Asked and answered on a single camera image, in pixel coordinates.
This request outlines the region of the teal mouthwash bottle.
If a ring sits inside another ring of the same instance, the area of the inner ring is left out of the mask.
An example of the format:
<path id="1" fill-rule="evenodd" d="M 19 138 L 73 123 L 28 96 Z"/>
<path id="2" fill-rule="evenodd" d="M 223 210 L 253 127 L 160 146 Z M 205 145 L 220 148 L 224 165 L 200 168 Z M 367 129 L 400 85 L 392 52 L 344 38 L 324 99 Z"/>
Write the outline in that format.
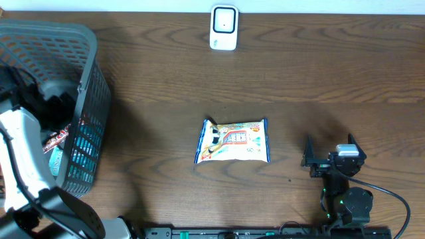
<path id="1" fill-rule="evenodd" d="M 60 165 L 62 161 L 63 150 L 59 147 L 55 147 L 52 150 L 52 154 L 50 155 L 50 159 L 48 162 L 50 172 L 53 176 L 57 177 L 60 172 Z"/>

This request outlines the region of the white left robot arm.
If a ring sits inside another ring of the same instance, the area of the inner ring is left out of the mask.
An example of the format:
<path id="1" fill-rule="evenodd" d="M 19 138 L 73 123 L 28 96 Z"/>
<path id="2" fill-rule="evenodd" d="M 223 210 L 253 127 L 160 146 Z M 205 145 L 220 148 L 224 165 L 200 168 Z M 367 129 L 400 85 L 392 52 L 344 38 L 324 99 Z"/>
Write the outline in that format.
<path id="1" fill-rule="evenodd" d="M 73 95 L 46 97 L 29 73 L 1 67 L 1 172 L 6 215 L 2 238 L 136 238 L 122 217 L 100 219 L 94 209 L 61 189 L 44 153 L 47 133 L 70 123 Z"/>

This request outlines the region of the red chocolate bar wrapper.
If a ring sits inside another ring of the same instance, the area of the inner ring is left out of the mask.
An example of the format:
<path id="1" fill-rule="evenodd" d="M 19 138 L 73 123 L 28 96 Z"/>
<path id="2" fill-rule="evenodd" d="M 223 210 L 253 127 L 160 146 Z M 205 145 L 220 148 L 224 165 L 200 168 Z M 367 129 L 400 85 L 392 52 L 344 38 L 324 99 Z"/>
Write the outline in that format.
<path id="1" fill-rule="evenodd" d="M 48 140 L 42 147 L 43 153 L 46 154 L 52 149 L 54 149 L 56 146 L 58 146 L 60 143 L 65 142 L 66 138 L 69 136 L 70 127 L 71 123 L 68 124 L 64 129 L 51 133 Z"/>

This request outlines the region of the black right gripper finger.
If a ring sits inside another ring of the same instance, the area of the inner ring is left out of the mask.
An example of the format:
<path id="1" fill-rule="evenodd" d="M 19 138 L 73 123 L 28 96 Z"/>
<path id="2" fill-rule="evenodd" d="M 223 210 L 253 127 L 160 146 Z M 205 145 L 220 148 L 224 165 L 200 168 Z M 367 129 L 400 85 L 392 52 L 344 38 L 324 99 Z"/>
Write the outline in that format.
<path id="1" fill-rule="evenodd" d="M 303 152 L 303 158 L 301 160 L 302 167 L 310 167 L 314 163 L 313 144 L 311 137 L 308 135 L 306 139 L 305 150 Z"/>
<path id="2" fill-rule="evenodd" d="M 349 134 L 348 134 L 348 143 L 349 143 L 350 145 L 354 145 L 354 146 L 356 147 L 356 149 L 357 149 L 357 156 L 358 156 L 358 157 L 363 158 L 363 159 L 366 159 L 366 158 L 367 158 L 367 155 L 366 155 L 366 154 L 365 154 L 365 152 L 361 149 L 361 147 L 360 147 L 360 146 L 359 146 L 359 144 L 356 142 L 356 140 L 355 140 L 354 136 L 353 136 L 351 133 L 349 133 Z"/>

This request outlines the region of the yellow snack bag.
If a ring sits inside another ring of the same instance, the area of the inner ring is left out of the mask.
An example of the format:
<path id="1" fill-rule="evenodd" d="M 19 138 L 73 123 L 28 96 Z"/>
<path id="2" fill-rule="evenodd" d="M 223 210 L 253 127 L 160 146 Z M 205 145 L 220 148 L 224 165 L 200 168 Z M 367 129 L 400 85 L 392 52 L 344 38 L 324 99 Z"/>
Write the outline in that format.
<path id="1" fill-rule="evenodd" d="M 227 160 L 270 162 L 266 118 L 244 123 L 203 122 L 194 163 Z"/>

